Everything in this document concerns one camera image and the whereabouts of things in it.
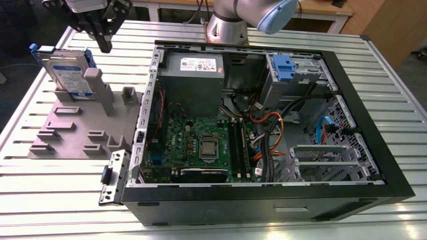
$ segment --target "white label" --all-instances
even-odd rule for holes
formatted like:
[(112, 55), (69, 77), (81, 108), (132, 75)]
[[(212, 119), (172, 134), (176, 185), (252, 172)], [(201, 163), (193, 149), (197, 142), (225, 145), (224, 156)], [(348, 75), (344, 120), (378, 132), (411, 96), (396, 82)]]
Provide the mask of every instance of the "white label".
[(255, 175), (261, 176), (263, 175), (263, 169), (261, 168), (255, 168)]
[(81, 78), (83, 71), (77, 66), (53, 66), (57, 79), (69, 92), (76, 97), (87, 97), (92, 95), (92, 90), (87, 80)]
[(255, 107), (256, 107), (259, 110), (261, 110), (263, 105), (261, 105), (257, 101), (253, 103), (253, 105), (255, 105)]
[(212, 58), (184, 57), (180, 60), (181, 71), (216, 72), (216, 60)]

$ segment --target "blue drive bay latch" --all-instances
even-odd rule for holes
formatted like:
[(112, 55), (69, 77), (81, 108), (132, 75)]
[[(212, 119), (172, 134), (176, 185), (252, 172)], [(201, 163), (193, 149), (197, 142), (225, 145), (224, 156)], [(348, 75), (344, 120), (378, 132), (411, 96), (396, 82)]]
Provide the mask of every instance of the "blue drive bay latch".
[(295, 64), (288, 55), (272, 56), (272, 66), (280, 82), (289, 82), (295, 76)]

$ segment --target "cpu socket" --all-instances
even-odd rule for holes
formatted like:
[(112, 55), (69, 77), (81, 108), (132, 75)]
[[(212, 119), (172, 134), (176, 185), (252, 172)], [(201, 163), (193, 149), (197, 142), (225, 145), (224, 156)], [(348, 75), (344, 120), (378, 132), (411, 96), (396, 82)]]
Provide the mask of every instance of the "cpu socket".
[(220, 158), (219, 140), (216, 138), (199, 140), (199, 158), (208, 164)]

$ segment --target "aluminum table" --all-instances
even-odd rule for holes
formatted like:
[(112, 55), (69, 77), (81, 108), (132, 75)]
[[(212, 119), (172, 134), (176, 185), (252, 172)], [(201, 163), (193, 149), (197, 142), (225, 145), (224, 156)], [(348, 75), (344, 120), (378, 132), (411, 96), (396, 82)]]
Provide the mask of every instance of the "aluminum table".
[[(57, 48), (89, 47), (113, 91), (144, 91), (153, 42), (204, 41), (200, 25), (127, 21), (104, 54), (85, 33), (67, 29)], [(28, 159), (56, 88), (41, 70), (0, 135), (0, 238), (75, 239), (427, 239), (427, 114), (370, 41), (359, 36), (248, 31), (251, 45), (335, 51), (416, 196), (335, 222), (143, 226), (124, 206), (99, 207), (108, 160)]]

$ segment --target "ram slot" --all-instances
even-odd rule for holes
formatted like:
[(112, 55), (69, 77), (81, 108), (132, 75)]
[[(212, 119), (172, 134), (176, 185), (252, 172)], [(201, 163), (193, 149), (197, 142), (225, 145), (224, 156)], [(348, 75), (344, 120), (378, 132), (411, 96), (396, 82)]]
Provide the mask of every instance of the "ram slot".
[(235, 123), (228, 123), (228, 146), (229, 146), (229, 157), (231, 157), (231, 173), (233, 176), (240, 172), (240, 161), (237, 152), (237, 142), (235, 133)]
[(239, 150), (240, 150), (240, 170), (241, 173), (245, 175), (245, 173), (249, 172), (249, 153), (248, 153), (248, 145), (247, 145), (247, 131), (245, 131), (245, 124), (243, 121), (236, 122), (236, 131), (239, 135)]

